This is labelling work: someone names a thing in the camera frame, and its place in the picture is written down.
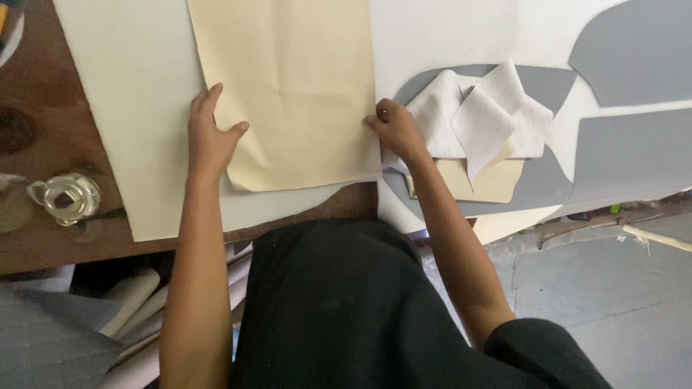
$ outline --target floor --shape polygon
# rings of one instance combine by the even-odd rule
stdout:
[[[635,226],[692,242],[692,213]],[[566,327],[615,388],[689,386],[692,253],[657,242],[642,246],[620,226],[587,227],[542,241],[540,233],[531,233],[485,246],[517,317]],[[461,329],[432,251],[421,255]]]

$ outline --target person's right hand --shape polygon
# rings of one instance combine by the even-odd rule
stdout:
[[[388,98],[377,103],[377,116],[365,122],[382,140],[382,144],[407,165],[415,156],[425,154],[426,145],[413,115],[401,104]]]

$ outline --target yellow object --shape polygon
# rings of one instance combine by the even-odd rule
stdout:
[[[10,7],[7,4],[0,3],[0,34],[2,34],[2,29],[5,28],[5,20],[7,19],[7,12]]]
[[[247,120],[228,176],[256,192],[382,174],[368,0],[188,0],[215,118]]]
[[[478,172],[473,186],[466,173],[466,159],[438,159],[435,165],[456,200],[509,203],[524,168],[523,159],[506,159],[512,155],[514,146],[507,141],[500,153]],[[408,193],[415,199],[413,179],[406,177]]]

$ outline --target brown table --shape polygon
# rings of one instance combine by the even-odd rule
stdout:
[[[14,107],[31,117],[37,127],[37,138],[24,150],[1,153],[0,172],[35,181],[88,167],[102,191],[101,210],[122,208],[118,186],[53,3],[51,0],[29,1],[25,18],[26,27],[19,48],[0,68],[0,107]],[[342,188],[320,206],[299,215],[236,230],[225,236],[228,242],[233,242],[301,221],[333,217],[374,219],[376,212],[376,184],[357,183]],[[0,234],[0,274],[175,247],[175,239],[133,242],[126,217],[105,219],[103,226],[98,239],[78,244],[72,242],[70,232],[76,227],[58,226],[36,205],[27,224]]]

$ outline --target dark spot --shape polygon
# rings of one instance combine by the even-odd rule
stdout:
[[[24,150],[36,141],[36,122],[14,107],[0,107],[0,154]]]

